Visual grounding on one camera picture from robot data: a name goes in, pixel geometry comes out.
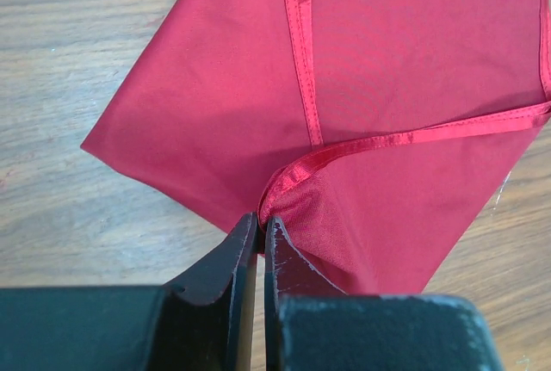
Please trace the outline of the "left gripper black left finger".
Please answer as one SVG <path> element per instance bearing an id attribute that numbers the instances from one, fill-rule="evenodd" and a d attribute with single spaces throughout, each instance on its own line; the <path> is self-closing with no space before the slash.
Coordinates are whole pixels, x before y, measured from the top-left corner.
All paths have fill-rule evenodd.
<path id="1" fill-rule="evenodd" d="M 257 217 L 163 285 L 5 288 L 4 370 L 247 370 Z"/>

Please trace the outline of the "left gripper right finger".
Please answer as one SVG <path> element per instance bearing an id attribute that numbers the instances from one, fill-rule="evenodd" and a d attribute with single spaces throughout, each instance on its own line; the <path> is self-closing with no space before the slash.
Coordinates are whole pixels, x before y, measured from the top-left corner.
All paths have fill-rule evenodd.
<path id="1" fill-rule="evenodd" d="M 441 294 L 348 295 L 266 228 L 268 370 L 501 370 L 483 315 Z"/>

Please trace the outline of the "red cloth napkin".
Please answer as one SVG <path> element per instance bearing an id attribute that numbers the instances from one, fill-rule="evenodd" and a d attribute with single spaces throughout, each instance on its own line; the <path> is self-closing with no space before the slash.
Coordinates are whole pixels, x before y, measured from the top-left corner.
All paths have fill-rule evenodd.
<path id="1" fill-rule="evenodd" d="M 82 147 L 416 293 L 548 121 L 549 46 L 548 0 L 177 0 Z"/>

